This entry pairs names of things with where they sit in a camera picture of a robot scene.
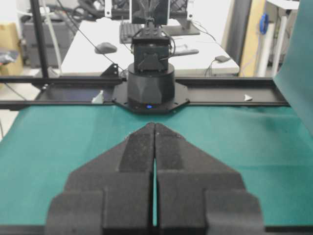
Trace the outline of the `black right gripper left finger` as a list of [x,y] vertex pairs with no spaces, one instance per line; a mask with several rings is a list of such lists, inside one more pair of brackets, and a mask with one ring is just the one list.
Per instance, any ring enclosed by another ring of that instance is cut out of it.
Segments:
[[46,218],[48,235],[147,235],[152,229],[155,124],[72,171]]

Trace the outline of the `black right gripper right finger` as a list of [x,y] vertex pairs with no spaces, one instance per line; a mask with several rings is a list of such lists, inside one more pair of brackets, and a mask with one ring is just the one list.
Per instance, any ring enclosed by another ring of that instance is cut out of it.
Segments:
[[262,235],[258,198],[239,172],[156,124],[158,226],[162,235]]

